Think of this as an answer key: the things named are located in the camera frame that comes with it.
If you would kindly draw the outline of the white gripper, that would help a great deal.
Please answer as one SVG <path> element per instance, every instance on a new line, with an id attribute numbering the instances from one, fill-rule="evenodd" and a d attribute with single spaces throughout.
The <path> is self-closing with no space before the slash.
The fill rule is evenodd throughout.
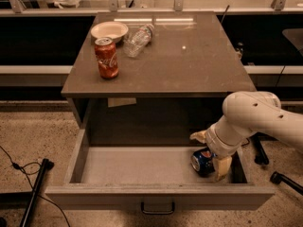
<path id="1" fill-rule="evenodd" d="M 217 181 L 226 177 L 232 163 L 232 157 L 241 145 L 241 136 L 230 127 L 220 127 L 213 124 L 205 131 L 197 131 L 189 136 L 190 140 L 205 143 L 217 157 L 213 159 L 215 179 Z"/>

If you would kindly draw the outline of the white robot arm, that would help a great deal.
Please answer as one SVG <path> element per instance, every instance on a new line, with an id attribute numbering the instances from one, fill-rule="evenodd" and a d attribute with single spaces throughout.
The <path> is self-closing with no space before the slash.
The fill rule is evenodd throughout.
<path id="1" fill-rule="evenodd" d="M 223 179 L 231 166 L 231 156 L 242 141 L 257 132 L 303 152 L 303 115 L 281 109 L 278 97 L 269 92 L 236 92 L 223 101 L 223 116 L 205 131 L 190 135 L 215 154 L 215 179 Z"/>

